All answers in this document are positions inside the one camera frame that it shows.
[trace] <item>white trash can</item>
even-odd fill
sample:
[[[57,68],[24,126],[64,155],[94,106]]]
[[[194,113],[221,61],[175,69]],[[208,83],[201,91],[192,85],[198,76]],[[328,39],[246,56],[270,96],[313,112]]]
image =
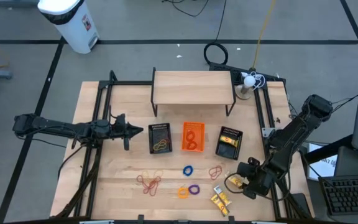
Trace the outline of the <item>white trash can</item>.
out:
[[[91,52],[99,34],[85,0],[40,0],[38,9],[55,25],[75,52]]]

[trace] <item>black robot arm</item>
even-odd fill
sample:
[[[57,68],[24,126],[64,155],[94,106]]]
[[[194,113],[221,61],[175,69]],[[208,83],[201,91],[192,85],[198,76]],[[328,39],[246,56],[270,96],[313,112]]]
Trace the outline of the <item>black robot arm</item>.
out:
[[[79,141],[95,147],[100,140],[121,138],[124,149],[129,150],[129,139],[143,131],[143,128],[125,123],[125,114],[116,117],[114,124],[109,120],[100,119],[88,123],[64,123],[45,119],[35,114],[22,114],[15,117],[13,131],[18,136],[44,133],[74,139],[72,148]]]
[[[257,194],[267,195],[273,183],[283,180],[288,173],[292,155],[314,129],[330,118],[332,112],[331,102],[318,95],[309,96],[302,112],[291,123],[282,130],[273,130],[265,139],[264,144],[270,152],[263,164],[253,157],[247,164],[240,162],[237,173],[249,181],[243,184],[242,193],[252,199]]]

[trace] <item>black keyboard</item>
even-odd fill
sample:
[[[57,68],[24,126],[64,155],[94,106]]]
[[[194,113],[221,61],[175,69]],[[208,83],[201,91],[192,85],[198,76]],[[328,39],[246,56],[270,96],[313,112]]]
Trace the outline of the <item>black keyboard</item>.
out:
[[[358,175],[319,177],[319,182],[330,215],[358,214]]]

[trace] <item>black wire basket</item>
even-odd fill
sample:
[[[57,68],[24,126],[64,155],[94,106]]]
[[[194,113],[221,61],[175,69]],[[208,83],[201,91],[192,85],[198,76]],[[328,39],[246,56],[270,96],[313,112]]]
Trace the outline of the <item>black wire basket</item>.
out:
[[[237,147],[229,143],[220,141],[221,136],[229,137],[238,141]],[[227,128],[222,126],[218,137],[218,144],[216,146],[215,154],[228,159],[238,160],[241,148],[242,131]]]
[[[165,147],[163,147],[164,144],[158,145],[159,143],[161,144],[163,140],[166,140]],[[149,125],[149,144],[150,154],[172,152],[171,129],[169,123]]]

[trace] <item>white cable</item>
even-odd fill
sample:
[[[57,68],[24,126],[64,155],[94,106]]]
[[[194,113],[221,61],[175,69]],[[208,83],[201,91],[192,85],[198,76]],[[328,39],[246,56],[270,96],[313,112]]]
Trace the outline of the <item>white cable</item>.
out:
[[[265,83],[266,83],[265,77],[263,75],[261,75],[261,74],[257,74],[256,72],[251,72],[250,74],[248,74],[246,72],[241,72],[241,75],[244,77],[244,79],[245,79],[245,77],[252,76],[252,77],[255,78],[255,80],[259,81],[259,82],[255,83],[254,89],[252,91],[256,90],[257,88],[260,88],[260,87],[264,86]]]

